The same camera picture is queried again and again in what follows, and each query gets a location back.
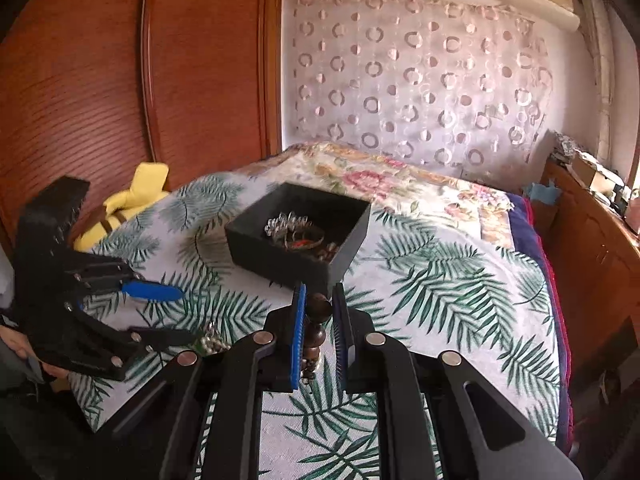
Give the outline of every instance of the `black box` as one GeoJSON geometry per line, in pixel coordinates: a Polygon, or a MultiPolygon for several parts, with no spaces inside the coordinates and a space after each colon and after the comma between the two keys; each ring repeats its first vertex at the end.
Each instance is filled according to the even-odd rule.
{"type": "Polygon", "coordinates": [[[226,240],[236,265],[290,288],[303,282],[309,292],[321,292],[330,298],[333,286],[342,280],[367,236],[370,211],[371,204],[364,200],[281,184],[226,225],[226,240]],[[287,251],[265,234],[269,218],[289,212],[307,216],[322,228],[325,243],[340,245],[330,262],[306,251],[287,251]]]}

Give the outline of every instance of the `stuffed animal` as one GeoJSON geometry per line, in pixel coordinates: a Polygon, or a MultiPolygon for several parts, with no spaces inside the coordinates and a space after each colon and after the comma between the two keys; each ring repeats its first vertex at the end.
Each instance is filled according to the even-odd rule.
{"type": "Polygon", "coordinates": [[[142,162],[136,168],[129,189],[110,196],[102,203],[101,208],[90,216],[93,221],[87,223],[92,227],[76,238],[76,251],[89,251],[116,227],[128,219],[144,211],[169,193],[163,191],[164,181],[169,167],[159,162],[142,162]]]}

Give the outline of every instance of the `patterned curtain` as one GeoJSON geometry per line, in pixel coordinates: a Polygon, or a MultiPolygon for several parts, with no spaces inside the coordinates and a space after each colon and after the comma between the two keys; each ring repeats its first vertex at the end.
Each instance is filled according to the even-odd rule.
{"type": "Polygon", "coordinates": [[[286,141],[524,184],[553,83],[532,25],[505,6],[284,0],[286,141]]]}

